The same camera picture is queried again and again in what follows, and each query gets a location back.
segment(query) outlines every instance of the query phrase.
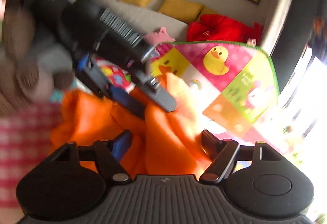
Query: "play mat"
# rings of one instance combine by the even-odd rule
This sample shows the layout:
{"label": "play mat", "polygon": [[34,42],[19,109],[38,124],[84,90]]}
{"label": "play mat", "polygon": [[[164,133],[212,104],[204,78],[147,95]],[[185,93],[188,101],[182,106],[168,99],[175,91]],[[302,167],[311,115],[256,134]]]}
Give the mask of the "play mat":
{"label": "play mat", "polygon": [[[114,85],[133,88],[126,72],[107,61],[98,65]],[[272,61],[261,49],[222,41],[161,43],[152,53],[151,67],[154,76],[171,72],[195,87],[194,103],[227,130],[226,136],[269,142],[260,117],[277,104],[279,90]]]}

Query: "red fabric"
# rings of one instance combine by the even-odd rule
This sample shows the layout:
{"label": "red fabric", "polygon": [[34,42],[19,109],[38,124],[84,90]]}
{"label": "red fabric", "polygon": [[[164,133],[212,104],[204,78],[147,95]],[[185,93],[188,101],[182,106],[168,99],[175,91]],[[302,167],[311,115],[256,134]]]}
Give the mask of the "red fabric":
{"label": "red fabric", "polygon": [[50,132],[62,121],[60,106],[35,104],[0,118],[0,208],[19,208],[16,186],[49,154]]}
{"label": "red fabric", "polygon": [[201,23],[192,22],[187,31],[188,42],[231,41],[244,42],[248,39],[260,41],[263,27],[257,23],[250,28],[226,16],[206,14]]}

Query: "orange blanket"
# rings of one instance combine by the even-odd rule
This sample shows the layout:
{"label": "orange blanket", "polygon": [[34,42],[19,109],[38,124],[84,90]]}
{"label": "orange blanket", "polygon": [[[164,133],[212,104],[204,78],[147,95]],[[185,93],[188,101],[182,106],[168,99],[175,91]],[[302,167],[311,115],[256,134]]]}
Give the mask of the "orange blanket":
{"label": "orange blanket", "polygon": [[[167,113],[134,89],[132,96],[146,105],[145,120],[107,98],[80,90],[67,93],[62,105],[63,123],[51,135],[53,150],[67,141],[86,146],[99,139],[114,139],[128,129],[133,133],[132,144],[120,163],[132,177],[137,174],[199,177],[211,163],[201,147],[200,112],[183,80],[173,74],[160,76],[159,80],[175,97],[177,110]],[[94,163],[82,165],[96,171]]]}

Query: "cartoon duck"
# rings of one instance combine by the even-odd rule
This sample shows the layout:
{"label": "cartoon duck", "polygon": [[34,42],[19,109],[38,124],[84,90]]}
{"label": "cartoon duck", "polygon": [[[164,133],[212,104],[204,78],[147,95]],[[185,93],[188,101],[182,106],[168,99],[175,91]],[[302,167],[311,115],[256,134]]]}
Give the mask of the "cartoon duck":
{"label": "cartoon duck", "polygon": [[229,71],[225,65],[227,57],[228,50],[224,46],[216,46],[205,55],[203,65],[211,74],[221,76]]}
{"label": "cartoon duck", "polygon": [[156,77],[171,72],[180,77],[189,65],[187,59],[175,48],[172,48],[168,53],[152,62],[152,75]]}

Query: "red checkered fabric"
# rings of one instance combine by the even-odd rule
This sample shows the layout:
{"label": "red checkered fabric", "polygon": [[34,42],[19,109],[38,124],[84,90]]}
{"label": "red checkered fabric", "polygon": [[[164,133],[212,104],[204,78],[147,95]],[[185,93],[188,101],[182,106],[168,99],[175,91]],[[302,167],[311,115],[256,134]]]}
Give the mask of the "red checkered fabric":
{"label": "red checkered fabric", "polygon": [[60,122],[60,104],[50,102],[0,118],[0,207],[19,207],[16,186],[48,155],[50,131]]}

